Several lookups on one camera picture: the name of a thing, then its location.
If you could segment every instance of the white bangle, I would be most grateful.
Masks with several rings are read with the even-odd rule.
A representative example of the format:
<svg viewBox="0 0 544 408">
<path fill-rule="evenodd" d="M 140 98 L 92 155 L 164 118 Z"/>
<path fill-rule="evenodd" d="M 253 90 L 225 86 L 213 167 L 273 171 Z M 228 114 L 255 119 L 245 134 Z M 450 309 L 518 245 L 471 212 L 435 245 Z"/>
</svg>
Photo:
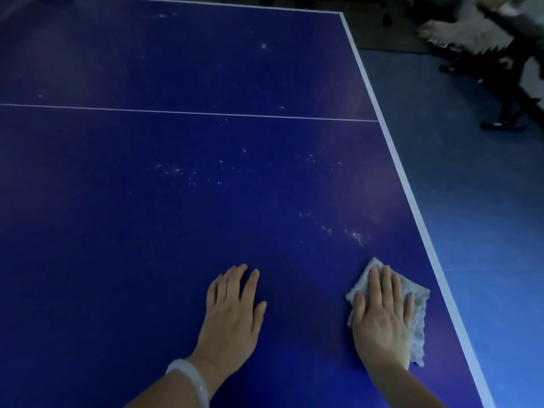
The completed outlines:
<svg viewBox="0 0 544 408">
<path fill-rule="evenodd" d="M 200 373 L 193 364 L 186 360 L 174 360 L 168 365 L 167 373 L 177 369 L 185 374 L 193 383 L 196 393 L 199 396 L 199 403 L 201 408 L 209 408 L 208 391 L 204 385 L 204 381 L 200 376 Z"/>
</svg>

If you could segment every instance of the ping pong table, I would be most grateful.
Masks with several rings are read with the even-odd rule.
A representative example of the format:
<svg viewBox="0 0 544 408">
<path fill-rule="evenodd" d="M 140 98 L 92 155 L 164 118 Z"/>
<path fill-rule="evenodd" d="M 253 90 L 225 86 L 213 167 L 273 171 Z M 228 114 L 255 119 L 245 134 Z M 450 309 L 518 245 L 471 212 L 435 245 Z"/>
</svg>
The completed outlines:
<svg viewBox="0 0 544 408">
<path fill-rule="evenodd" d="M 119 407 L 261 271 L 257 349 L 212 406 L 383 407 L 344 294 L 431 290 L 425 366 L 493 401 L 342 13 L 35 0 L 0 22 L 0 406 Z"/>
</svg>

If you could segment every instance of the hand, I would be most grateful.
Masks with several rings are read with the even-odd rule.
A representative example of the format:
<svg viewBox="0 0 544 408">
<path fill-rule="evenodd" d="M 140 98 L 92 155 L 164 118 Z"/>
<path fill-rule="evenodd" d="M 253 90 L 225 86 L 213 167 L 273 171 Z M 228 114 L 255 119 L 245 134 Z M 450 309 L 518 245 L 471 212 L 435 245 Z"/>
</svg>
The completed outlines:
<svg viewBox="0 0 544 408">
<path fill-rule="evenodd" d="M 360 292 L 353 302 L 353 340 L 357 353 L 371 373 L 380 364 L 410 364 L 410 332 L 412 329 L 413 295 L 403 303 L 399 275 L 391 277 L 391 268 L 385 266 L 382 282 L 376 267 L 370 274 L 369 306 L 366 309 Z"/>
<path fill-rule="evenodd" d="M 255 350 L 266 302 L 253 309 L 259 271 L 255 269 L 240 297 L 240 279 L 248 266 L 231 267 L 210 285 L 206 317 L 198 344 L 188 360 L 198 369 L 211 399 Z"/>
</svg>

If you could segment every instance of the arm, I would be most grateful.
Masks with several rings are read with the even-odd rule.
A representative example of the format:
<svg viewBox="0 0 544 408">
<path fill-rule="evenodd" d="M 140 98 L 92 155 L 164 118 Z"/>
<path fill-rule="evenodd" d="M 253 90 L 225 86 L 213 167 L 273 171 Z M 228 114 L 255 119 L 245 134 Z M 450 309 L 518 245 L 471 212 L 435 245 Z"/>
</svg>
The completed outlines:
<svg viewBox="0 0 544 408">
<path fill-rule="evenodd" d="M 353 303 L 353 339 L 372 382 L 391 408 L 445 408 L 410 372 L 410 331 L 414 301 L 404 304 L 400 279 L 384 267 L 382 281 L 371 269 L 368 308 L 357 293 Z"/>
<path fill-rule="evenodd" d="M 255 310 L 259 271 L 255 269 L 240 296 L 240 280 L 247 265 L 232 267 L 219 275 L 208 289 L 206 317 L 193 354 L 187 358 L 200 373 L 208 399 L 251 356 L 263 323 L 266 302 Z M 178 370 L 160 378 L 126 408 L 199 408 L 191 380 Z"/>
</svg>

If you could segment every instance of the blue floor mat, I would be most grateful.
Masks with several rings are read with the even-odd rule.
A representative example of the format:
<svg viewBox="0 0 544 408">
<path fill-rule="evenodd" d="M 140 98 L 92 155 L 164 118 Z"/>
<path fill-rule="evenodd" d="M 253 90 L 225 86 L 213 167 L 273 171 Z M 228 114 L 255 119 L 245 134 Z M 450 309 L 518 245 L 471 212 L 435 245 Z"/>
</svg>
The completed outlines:
<svg viewBox="0 0 544 408">
<path fill-rule="evenodd" d="M 360 50 L 497 408 L 541 406 L 544 134 L 428 55 Z"/>
</svg>

